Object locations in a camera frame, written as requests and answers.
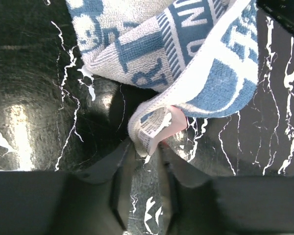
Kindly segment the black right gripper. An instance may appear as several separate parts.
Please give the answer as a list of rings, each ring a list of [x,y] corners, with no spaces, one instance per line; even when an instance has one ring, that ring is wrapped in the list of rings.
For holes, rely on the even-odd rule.
[[[294,0],[257,0],[257,6],[294,37]]]

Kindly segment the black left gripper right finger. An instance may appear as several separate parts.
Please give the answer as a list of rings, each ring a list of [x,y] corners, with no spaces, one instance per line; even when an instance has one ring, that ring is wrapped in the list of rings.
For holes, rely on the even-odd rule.
[[[165,234],[294,235],[294,177],[212,177],[158,149]]]

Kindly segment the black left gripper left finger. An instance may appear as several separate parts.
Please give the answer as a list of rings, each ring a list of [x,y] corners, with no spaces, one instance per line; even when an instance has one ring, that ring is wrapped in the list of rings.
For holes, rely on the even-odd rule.
[[[121,235],[134,168],[134,144],[124,140],[77,173],[0,171],[0,235]]]

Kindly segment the navy cream patterned towel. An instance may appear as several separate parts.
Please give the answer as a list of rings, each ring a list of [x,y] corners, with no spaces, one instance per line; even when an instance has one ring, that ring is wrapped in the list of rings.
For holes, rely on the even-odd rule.
[[[254,96],[258,9],[253,0],[66,4],[88,72],[157,92],[138,106],[127,126],[142,157],[186,128],[186,117],[227,117]]]

